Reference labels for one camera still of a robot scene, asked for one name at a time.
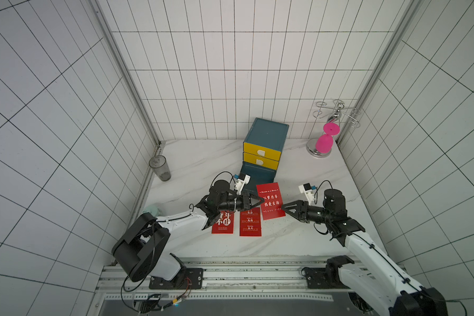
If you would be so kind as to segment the red postcard from bottom drawer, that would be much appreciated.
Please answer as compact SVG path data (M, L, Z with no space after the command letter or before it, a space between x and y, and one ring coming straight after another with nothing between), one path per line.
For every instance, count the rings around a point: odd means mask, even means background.
M278 183L259 184L257 185L257 193L259 197L264 199L264 202L260 205L264 221L286 216L286 213L282 210L283 199Z

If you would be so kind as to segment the teal bottom drawer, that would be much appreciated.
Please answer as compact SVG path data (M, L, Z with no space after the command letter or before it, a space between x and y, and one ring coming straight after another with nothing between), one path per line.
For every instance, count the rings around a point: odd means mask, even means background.
M244 191L257 194L257 185L274 183L276 171L259 165L243 162L240 173L250 177L249 183L244 186Z

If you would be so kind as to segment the red postcard with white characters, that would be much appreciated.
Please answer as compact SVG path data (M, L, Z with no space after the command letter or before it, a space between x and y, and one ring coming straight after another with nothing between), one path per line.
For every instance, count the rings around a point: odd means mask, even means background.
M234 233L234 213L223 211L217 222L212 226L212 234L233 234Z

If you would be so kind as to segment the teal drawer cabinet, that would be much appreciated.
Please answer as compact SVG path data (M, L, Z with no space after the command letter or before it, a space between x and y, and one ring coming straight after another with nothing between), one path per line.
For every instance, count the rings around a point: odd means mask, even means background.
M284 144L287 139L288 129L289 126L287 124L256 118L244 142L281 151L282 156Z

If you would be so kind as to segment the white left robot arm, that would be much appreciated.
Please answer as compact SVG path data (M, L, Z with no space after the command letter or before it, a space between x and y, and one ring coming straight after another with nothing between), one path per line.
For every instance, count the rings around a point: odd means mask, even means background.
M226 180L217 180L190 210L174 216L155 217L143 213L133 222L111 251L133 283L151 277L167 288L186 282L186 266L171 253L174 240L211 228L224 211L249 211L265 199L249 191L232 190Z

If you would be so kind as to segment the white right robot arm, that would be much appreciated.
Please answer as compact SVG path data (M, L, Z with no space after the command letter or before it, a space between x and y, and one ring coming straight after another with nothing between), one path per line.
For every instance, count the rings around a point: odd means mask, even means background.
M321 207L313 199L309 195L308 200L284 204L282 209L301 223L325 225L327 234L354 257L330 258L325 268L308 269L307 278L329 288L349 288L378 315L447 315L443 295L409 276L348 216L341 191L327 189Z

